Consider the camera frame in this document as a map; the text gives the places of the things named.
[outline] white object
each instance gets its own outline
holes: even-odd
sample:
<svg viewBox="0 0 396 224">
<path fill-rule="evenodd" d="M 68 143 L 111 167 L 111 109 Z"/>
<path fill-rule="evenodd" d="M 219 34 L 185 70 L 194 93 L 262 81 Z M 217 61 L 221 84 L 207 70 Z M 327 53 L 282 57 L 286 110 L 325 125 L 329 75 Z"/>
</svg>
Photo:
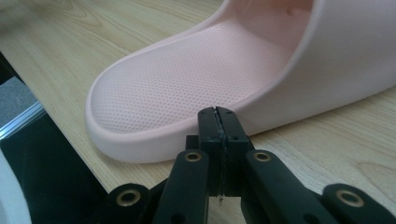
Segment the white object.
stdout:
<svg viewBox="0 0 396 224">
<path fill-rule="evenodd" d="M 107 68 L 86 104 L 92 141 L 129 162 L 173 159 L 196 114 L 254 134 L 396 84 L 394 0 L 225 0 L 208 20 Z"/>
<path fill-rule="evenodd" d="M 0 149 L 0 223 L 29 224 L 29 209 L 17 177 Z"/>
</svg>

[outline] screw hole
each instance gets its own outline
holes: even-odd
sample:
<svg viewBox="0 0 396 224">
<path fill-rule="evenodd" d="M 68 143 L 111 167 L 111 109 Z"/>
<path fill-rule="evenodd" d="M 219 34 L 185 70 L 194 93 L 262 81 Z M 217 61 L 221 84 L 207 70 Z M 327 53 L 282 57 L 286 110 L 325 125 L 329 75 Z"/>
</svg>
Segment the screw hole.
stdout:
<svg viewBox="0 0 396 224">
<path fill-rule="evenodd" d="M 319 219 L 312 214 L 305 214 L 304 221 L 309 224 L 319 224 L 320 223 Z"/>
<path fill-rule="evenodd" d="M 174 214 L 171 217 L 172 224 L 182 224 L 186 221 L 186 217 L 182 214 Z"/>
<path fill-rule="evenodd" d="M 136 189 L 127 189 L 117 197 L 117 204 L 121 207 L 128 207 L 136 204 L 140 200 L 140 193 Z"/>
<path fill-rule="evenodd" d="M 270 161 L 271 160 L 271 156 L 265 152 L 254 153 L 254 158 L 258 161 Z"/>
<path fill-rule="evenodd" d="M 186 161 L 199 161 L 202 158 L 202 156 L 199 153 L 191 152 L 191 153 L 188 153 L 185 156 L 185 158 L 186 158 Z"/>
<path fill-rule="evenodd" d="M 358 194 L 356 194 L 352 191 L 349 191 L 346 189 L 340 189 L 340 190 L 337 190 L 335 195 L 342 203 L 345 203 L 349 206 L 352 206 L 352 207 L 363 207 L 364 206 L 364 201 L 361 198 L 361 196 L 359 196 Z"/>
</svg>

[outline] brass insert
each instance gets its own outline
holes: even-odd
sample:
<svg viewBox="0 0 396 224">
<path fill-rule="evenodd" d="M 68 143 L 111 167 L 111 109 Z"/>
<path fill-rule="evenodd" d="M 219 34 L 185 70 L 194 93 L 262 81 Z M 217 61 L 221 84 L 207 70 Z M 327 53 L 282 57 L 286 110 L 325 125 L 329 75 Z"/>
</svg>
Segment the brass insert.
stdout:
<svg viewBox="0 0 396 224">
<path fill-rule="evenodd" d="M 185 158 L 186 161 L 199 161 L 202 158 L 202 156 L 197 152 L 190 152 L 186 154 Z"/>
<path fill-rule="evenodd" d="M 361 196 L 357 195 L 356 193 L 346 190 L 346 189 L 339 189 L 335 193 L 337 198 L 343 202 L 346 203 L 349 206 L 352 207 L 363 207 L 364 206 L 364 200 L 361 198 Z"/>
<path fill-rule="evenodd" d="M 140 192 L 137 189 L 127 189 L 117 196 L 117 204 L 121 207 L 128 207 L 136 204 L 140 200 Z"/>
<path fill-rule="evenodd" d="M 265 152 L 256 152 L 254 153 L 254 159 L 256 159 L 257 161 L 270 161 L 271 156 Z"/>
</svg>

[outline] wood grain surface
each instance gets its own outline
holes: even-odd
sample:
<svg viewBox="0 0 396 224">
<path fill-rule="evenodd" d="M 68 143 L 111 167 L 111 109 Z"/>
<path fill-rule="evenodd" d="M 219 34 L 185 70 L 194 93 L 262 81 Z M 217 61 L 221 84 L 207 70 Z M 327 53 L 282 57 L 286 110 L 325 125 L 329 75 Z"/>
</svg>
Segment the wood grain surface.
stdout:
<svg viewBox="0 0 396 224">
<path fill-rule="evenodd" d="M 203 21 L 220 0 L 0 0 L 0 50 L 107 191 L 151 188 L 172 161 L 130 164 L 101 154 L 84 126 L 94 79 L 116 60 Z M 313 191 L 342 182 L 396 214 L 396 88 L 251 137 Z M 244 223 L 239 199 L 210 200 L 208 223 Z"/>
</svg>

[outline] black surface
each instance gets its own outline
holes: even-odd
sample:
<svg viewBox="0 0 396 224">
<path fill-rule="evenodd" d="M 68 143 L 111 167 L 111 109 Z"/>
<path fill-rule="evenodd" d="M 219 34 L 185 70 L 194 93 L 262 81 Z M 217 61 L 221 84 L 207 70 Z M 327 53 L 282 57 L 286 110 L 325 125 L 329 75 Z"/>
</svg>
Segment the black surface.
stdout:
<svg viewBox="0 0 396 224">
<path fill-rule="evenodd" d="M 202 150 L 177 155 L 152 224 L 204 224 L 207 221 L 209 157 Z"/>
<path fill-rule="evenodd" d="M 396 217 L 384 206 L 361 189 L 349 185 L 333 184 L 327 186 L 323 190 L 322 202 L 341 223 L 396 223 Z"/>
<path fill-rule="evenodd" d="M 106 191 L 48 115 L 0 142 L 32 222 L 87 223 Z"/>
<path fill-rule="evenodd" d="M 137 184 L 125 184 L 113 189 L 103 201 L 90 224 L 132 224 L 143 222 L 150 201 L 149 190 Z"/>
<path fill-rule="evenodd" d="M 12 77 L 17 77 L 21 82 L 23 82 L 17 72 L 15 72 L 14 68 L 12 68 L 11 64 L 9 64 L 3 53 L 0 52 L 0 85 Z"/>
<path fill-rule="evenodd" d="M 244 168 L 270 223 L 338 223 L 274 153 L 251 150 Z"/>
<path fill-rule="evenodd" d="M 238 117 L 229 109 L 208 107 L 198 113 L 198 126 L 199 137 L 188 136 L 186 149 L 193 148 L 193 141 L 198 139 L 197 149 L 209 155 L 210 196 L 239 197 L 243 191 L 241 183 L 247 182 L 242 160 L 254 146 Z"/>
</svg>

